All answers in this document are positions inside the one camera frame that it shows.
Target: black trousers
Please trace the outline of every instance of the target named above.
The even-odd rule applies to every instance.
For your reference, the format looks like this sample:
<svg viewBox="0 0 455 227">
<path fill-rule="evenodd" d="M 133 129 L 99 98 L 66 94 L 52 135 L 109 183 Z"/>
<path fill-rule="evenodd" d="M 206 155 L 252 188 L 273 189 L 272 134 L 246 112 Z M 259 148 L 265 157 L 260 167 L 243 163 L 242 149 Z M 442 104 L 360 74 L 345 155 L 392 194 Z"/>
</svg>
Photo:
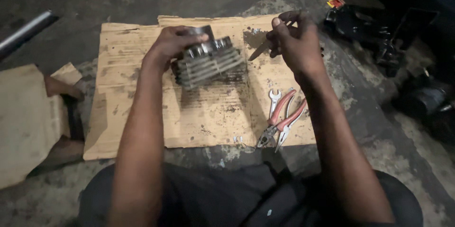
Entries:
<svg viewBox="0 0 455 227">
<path fill-rule="evenodd" d="M 330 226 L 346 221 L 318 175 L 277 185 L 266 165 L 196 171 L 164 164 L 163 172 L 159 226 Z M 384 172 L 376 175 L 397 225 L 423 226 L 422 210 L 412 192 Z M 106 167 L 82 192 L 79 222 L 83 227 L 105 226 L 113 176 L 114 165 Z"/>
</svg>

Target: open-end wrench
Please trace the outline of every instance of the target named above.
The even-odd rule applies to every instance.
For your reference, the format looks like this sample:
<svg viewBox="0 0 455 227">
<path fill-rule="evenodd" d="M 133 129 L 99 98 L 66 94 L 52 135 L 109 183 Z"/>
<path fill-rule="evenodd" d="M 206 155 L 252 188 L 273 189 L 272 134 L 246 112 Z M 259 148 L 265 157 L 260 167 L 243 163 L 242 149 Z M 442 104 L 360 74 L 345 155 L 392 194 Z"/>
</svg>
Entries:
<svg viewBox="0 0 455 227">
<path fill-rule="evenodd" d="M 281 91 L 278 90 L 278 94 L 277 95 L 274 95 L 273 94 L 273 89 L 270 90 L 270 92 L 268 93 L 268 96 L 270 97 L 270 99 L 272 99 L 272 107 L 270 107 L 270 117 L 269 119 L 272 118 L 272 114 L 273 112 L 275 111 L 275 108 L 277 106 L 277 102 L 278 100 L 281 98 Z"/>
</svg>

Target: hand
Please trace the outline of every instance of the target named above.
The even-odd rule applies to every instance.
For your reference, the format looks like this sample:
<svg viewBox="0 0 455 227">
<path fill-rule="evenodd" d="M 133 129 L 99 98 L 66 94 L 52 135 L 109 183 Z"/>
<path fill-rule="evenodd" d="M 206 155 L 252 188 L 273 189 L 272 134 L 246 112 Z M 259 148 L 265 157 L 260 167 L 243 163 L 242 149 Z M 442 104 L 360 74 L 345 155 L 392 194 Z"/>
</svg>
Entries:
<svg viewBox="0 0 455 227">
<path fill-rule="evenodd" d="M 163 28 L 155 43 L 142 60 L 141 70 L 154 68 L 165 72 L 173 58 L 182 52 L 186 47 L 202 43 L 208 40 L 207 34 L 184 35 L 179 33 L 190 29 L 190 26 L 174 26 Z"/>
<path fill-rule="evenodd" d="M 296 22 L 297 27 L 287 27 Z M 272 20 L 273 31 L 267 33 L 271 41 L 270 57 L 282 54 L 294 75 L 312 78 L 326 74 L 319 47 L 318 28 L 303 11 L 288 11 Z"/>
</svg>

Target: workshop floor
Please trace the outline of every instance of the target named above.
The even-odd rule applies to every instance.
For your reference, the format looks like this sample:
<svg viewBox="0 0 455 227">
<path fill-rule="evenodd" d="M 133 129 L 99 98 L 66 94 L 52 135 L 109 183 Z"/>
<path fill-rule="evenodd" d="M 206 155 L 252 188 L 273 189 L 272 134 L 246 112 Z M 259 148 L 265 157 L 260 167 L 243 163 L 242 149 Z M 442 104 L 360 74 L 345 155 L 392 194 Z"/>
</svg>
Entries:
<svg viewBox="0 0 455 227">
<path fill-rule="evenodd" d="M 84 75 L 78 86 L 87 95 L 80 107 L 85 125 L 96 76 L 100 24 L 157 24 L 158 15 L 228 17 L 275 14 L 304 9 L 321 23 L 327 0 L 0 0 L 0 38 L 45 9 L 61 19 L 0 63 L 0 69 L 36 63 L 52 73 L 72 62 Z M 345 0 L 381 7 L 376 0 Z M 403 182 L 417 197 L 425 226 L 455 225 L 454 149 L 430 138 L 414 120 L 393 111 L 388 99 L 401 78 L 386 79 L 371 56 L 342 40 L 320 34 L 333 87 L 346 109 L 357 141 L 375 169 Z M 428 65 L 431 54 L 421 42 L 408 51 L 408 70 Z M 231 146 L 166 150 L 166 161 L 187 167 L 237 168 L 270 161 L 294 174 L 319 171 L 315 145 L 285 147 L 280 154 Z M 113 160 L 65 166 L 0 191 L 0 226 L 73 226 L 78 197 L 90 179 Z"/>
</svg>

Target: knee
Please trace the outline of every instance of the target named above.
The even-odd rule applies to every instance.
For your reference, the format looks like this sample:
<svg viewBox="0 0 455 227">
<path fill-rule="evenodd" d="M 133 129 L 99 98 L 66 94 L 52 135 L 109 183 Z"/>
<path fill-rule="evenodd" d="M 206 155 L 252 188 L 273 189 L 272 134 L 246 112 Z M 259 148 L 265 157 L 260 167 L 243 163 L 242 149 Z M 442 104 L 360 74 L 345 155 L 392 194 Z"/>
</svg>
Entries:
<svg viewBox="0 0 455 227">
<path fill-rule="evenodd" d="M 112 194 L 114 165 L 99 171 L 81 193 L 79 223 L 81 226 L 105 226 Z"/>
<path fill-rule="evenodd" d="M 399 226 L 423 226 L 422 209 L 413 193 L 398 179 L 381 171 L 375 171 L 379 183 L 389 199 Z"/>
</svg>

